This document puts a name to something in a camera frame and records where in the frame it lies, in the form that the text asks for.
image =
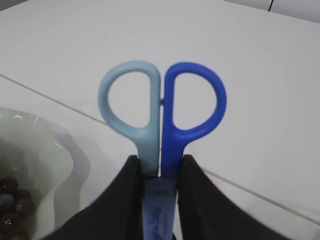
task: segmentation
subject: scissors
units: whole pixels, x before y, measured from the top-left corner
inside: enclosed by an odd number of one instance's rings
[[[145,73],[150,79],[150,121],[145,127],[133,127],[120,120],[109,104],[113,82],[130,72]],[[182,130],[174,125],[175,80],[183,73],[206,79],[216,95],[212,115],[192,129]],[[171,240],[176,207],[177,178],[184,149],[190,142],[213,131],[222,120],[227,106],[227,94],[220,78],[209,68],[194,62],[172,65],[164,77],[164,98],[161,99],[161,76],[158,69],[146,61],[129,61],[112,68],[102,79],[98,91],[100,113],[109,127],[133,141],[137,147],[142,174],[145,176],[142,197],[144,240]],[[160,106],[163,105],[161,164]]]

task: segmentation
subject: tile grout line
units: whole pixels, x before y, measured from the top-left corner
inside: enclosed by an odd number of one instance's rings
[[[214,176],[214,177],[216,177],[217,179],[220,179],[220,180],[222,180],[222,181],[225,182],[225,183],[228,183],[228,184],[230,184],[230,185],[232,185],[232,186],[234,186],[234,187],[236,187],[236,188],[238,188],[238,189],[241,189],[241,190],[243,190],[243,191],[245,191],[245,192],[247,192],[247,193],[249,193],[249,194],[257,197],[257,198],[260,198],[260,199],[262,199],[262,200],[265,200],[266,202],[268,202],[268,203],[270,203],[270,204],[272,204],[272,205],[275,205],[275,206],[277,206],[278,208],[281,208],[281,209],[283,209],[283,210],[285,210],[285,211],[288,211],[288,212],[290,212],[290,213],[292,213],[292,214],[294,214],[294,215],[296,215],[296,216],[298,216],[298,217],[300,217],[300,218],[303,218],[303,219],[305,219],[305,220],[307,220],[307,221],[309,221],[309,222],[311,222],[311,223],[313,223],[313,224],[316,224],[316,225],[320,226],[320,220],[314,219],[314,218],[312,218],[311,216],[308,216],[308,215],[306,215],[306,214],[304,214],[304,213],[302,213],[302,212],[299,212],[299,211],[297,211],[297,210],[294,210],[293,208],[291,208],[291,207],[289,207],[289,206],[286,206],[286,205],[284,205],[284,204],[281,204],[280,202],[277,202],[277,201],[275,201],[275,200],[272,200],[271,198],[268,198],[268,197],[266,197],[266,196],[263,196],[263,195],[261,195],[260,193],[258,193],[258,192],[256,192],[256,191],[253,191],[253,190],[251,190],[251,189],[249,189],[249,188],[246,188],[246,187],[244,187],[244,186],[242,186],[242,185],[240,185],[240,184],[238,184],[238,183],[236,183],[236,182],[234,182],[234,181],[231,181],[231,180],[229,180],[229,179],[227,179],[227,178],[225,178],[225,177],[223,177],[223,176],[220,176],[219,174],[217,174],[217,173],[215,173],[215,172],[212,172],[212,171],[210,171],[210,170],[208,170],[208,169],[206,169],[206,168],[203,168],[203,167],[202,167],[201,169],[202,169],[205,173],[207,173],[207,174],[209,174],[209,175],[211,175],[211,176]]]
[[[71,110],[71,111],[74,111],[74,112],[76,112],[76,113],[78,113],[78,114],[80,114],[80,115],[83,115],[83,116],[85,116],[85,117],[87,117],[87,118],[89,118],[89,119],[91,119],[91,120],[93,120],[93,121],[96,121],[96,122],[98,122],[98,123],[100,123],[100,124],[103,124],[103,125],[105,125],[105,126],[108,127],[108,125],[107,125],[104,121],[102,121],[102,120],[100,120],[100,119],[98,119],[98,118],[96,118],[96,117],[94,117],[94,116],[91,116],[91,115],[89,115],[89,114],[87,114],[87,113],[85,113],[85,112],[83,112],[83,111],[80,111],[80,110],[78,110],[78,109],[76,109],[76,108],[74,108],[74,107],[72,107],[72,106],[70,106],[70,105],[68,105],[68,104],[65,104],[65,103],[63,103],[63,102],[61,102],[61,101],[59,101],[59,100],[57,100],[57,99],[55,99],[55,98],[52,98],[52,97],[50,97],[50,96],[48,96],[48,95],[46,95],[46,94],[44,94],[44,93],[42,93],[42,92],[40,92],[40,91],[37,91],[37,90],[35,90],[35,89],[27,86],[27,85],[24,85],[24,84],[22,84],[22,83],[20,83],[20,82],[18,82],[18,81],[16,81],[16,80],[10,78],[10,77],[7,77],[7,76],[5,76],[5,75],[3,75],[3,74],[1,74],[1,73],[0,73],[0,77],[2,77],[2,78],[4,78],[4,79],[12,82],[13,84],[19,85],[20,87],[22,87],[22,88],[24,88],[24,89],[27,89],[27,90],[29,90],[29,91],[37,94],[37,95],[40,95],[41,97],[44,97],[45,99],[48,99],[48,100],[50,100],[50,101],[52,101],[52,102],[54,102],[54,103],[56,103],[56,104],[59,104],[59,105],[65,107],[65,108],[67,108],[67,109],[69,109],[69,110]],[[285,205],[283,205],[283,204],[281,204],[281,203],[279,203],[279,202],[277,202],[277,201],[274,201],[274,200],[272,200],[272,199],[270,199],[270,198],[268,198],[268,197],[266,197],[266,196],[263,196],[263,195],[261,195],[261,194],[258,193],[258,192],[255,192],[255,191],[253,191],[253,190],[251,190],[251,189],[249,189],[249,188],[246,188],[246,187],[244,187],[244,186],[242,186],[242,185],[240,185],[240,184],[238,184],[238,183],[236,183],[236,182],[234,182],[234,181],[231,181],[231,180],[229,180],[229,179],[227,179],[227,178],[225,178],[225,177],[223,177],[223,176],[220,176],[220,175],[218,175],[217,173],[212,172],[212,171],[210,171],[210,170],[208,170],[208,169],[206,169],[206,168],[203,168],[203,167],[202,167],[201,169],[202,169],[205,173],[207,173],[207,174],[209,174],[209,175],[211,175],[211,176],[213,176],[213,177],[216,177],[216,178],[222,180],[222,181],[225,182],[225,183],[228,183],[228,184],[230,184],[230,185],[232,185],[232,186],[234,186],[234,187],[236,187],[236,188],[238,188],[238,189],[241,189],[241,190],[243,190],[243,191],[245,191],[245,192],[247,192],[247,193],[249,193],[249,194],[257,197],[257,198],[260,198],[260,199],[262,199],[262,200],[265,200],[266,202],[268,202],[268,203],[270,203],[270,204],[272,204],[272,205],[275,205],[275,206],[277,206],[277,207],[279,207],[279,208],[281,208],[281,209],[283,209],[283,210],[286,210],[286,211],[288,211],[288,212],[290,212],[290,213],[292,213],[292,214],[294,214],[294,215],[296,215],[296,216],[299,216],[299,217],[301,217],[301,218],[303,218],[303,219],[305,219],[305,220],[307,220],[307,221],[309,221],[309,222],[311,222],[311,223],[314,223],[314,224],[320,226],[320,220],[314,219],[314,218],[312,218],[312,217],[310,217],[310,216],[307,216],[307,215],[305,215],[305,214],[303,214],[303,213],[301,213],[301,212],[299,212],[299,211],[294,210],[293,208],[290,208],[290,207],[285,206]]]
[[[89,118],[89,119],[91,119],[91,120],[94,120],[94,121],[96,121],[96,122],[98,122],[98,123],[101,123],[101,124],[103,124],[103,125],[106,125],[106,123],[105,123],[104,121],[102,121],[102,120],[100,120],[100,119],[98,119],[98,118],[96,118],[96,117],[94,117],[94,116],[91,116],[91,115],[89,115],[89,114],[87,114],[87,113],[85,113],[85,112],[83,112],[83,111],[80,111],[80,110],[78,110],[78,109],[76,109],[76,108],[74,108],[74,107],[72,107],[72,106],[70,106],[70,105],[67,105],[67,104],[65,104],[65,103],[63,103],[63,102],[61,102],[61,101],[59,101],[59,100],[57,100],[57,99],[54,99],[54,98],[52,98],[52,97],[50,97],[50,96],[48,96],[48,95],[45,95],[44,93],[42,93],[42,92],[40,92],[40,91],[37,91],[37,90],[35,90],[35,89],[31,88],[31,87],[28,87],[27,85],[24,85],[24,84],[22,84],[22,83],[20,83],[20,82],[18,82],[18,81],[16,81],[16,80],[13,80],[13,79],[10,78],[10,77],[7,77],[7,76],[5,76],[5,75],[3,75],[3,74],[1,74],[1,73],[0,73],[0,77],[4,78],[4,79],[6,79],[6,80],[8,80],[8,81],[10,81],[10,82],[12,82],[12,83],[14,83],[14,84],[17,84],[17,85],[19,85],[20,87],[23,87],[23,88],[25,88],[25,89],[27,89],[27,90],[35,93],[35,94],[38,94],[38,95],[40,95],[41,97],[44,97],[44,98],[46,98],[46,99],[48,99],[48,100],[51,100],[51,101],[55,102],[56,104],[59,104],[59,105],[65,107],[65,108],[67,108],[67,109],[70,109],[71,111],[74,111],[74,112],[76,112],[76,113],[78,113],[78,114],[81,114],[81,115],[83,115],[83,116],[85,116],[85,117],[87,117],[87,118]]]

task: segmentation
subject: black cable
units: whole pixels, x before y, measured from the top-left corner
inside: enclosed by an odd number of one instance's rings
[[[270,12],[273,4],[274,4],[274,0],[271,0],[271,4],[270,4],[270,6],[269,6],[268,12]]]

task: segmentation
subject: black fabric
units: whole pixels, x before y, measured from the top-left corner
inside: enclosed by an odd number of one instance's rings
[[[140,240],[142,174],[130,156],[104,193],[43,240]]]
[[[178,206],[183,240],[289,240],[232,203],[191,155],[182,160]]]

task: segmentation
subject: blue scissor handle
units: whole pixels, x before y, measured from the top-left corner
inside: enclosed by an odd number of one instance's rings
[[[205,78],[213,86],[216,95],[216,107],[213,114],[204,123],[188,130],[177,128],[173,120],[175,80],[183,73],[192,73]],[[167,70],[164,77],[161,177],[178,177],[186,145],[214,130],[222,120],[226,107],[225,87],[220,78],[209,68],[193,62],[179,62]]]
[[[109,104],[109,91],[112,83],[129,72],[142,72],[150,79],[150,122],[145,127],[133,127],[120,120]],[[129,61],[112,68],[102,79],[98,92],[98,105],[105,122],[119,134],[132,140],[137,148],[142,173],[155,177],[159,169],[160,142],[160,87],[158,69],[146,61]]]

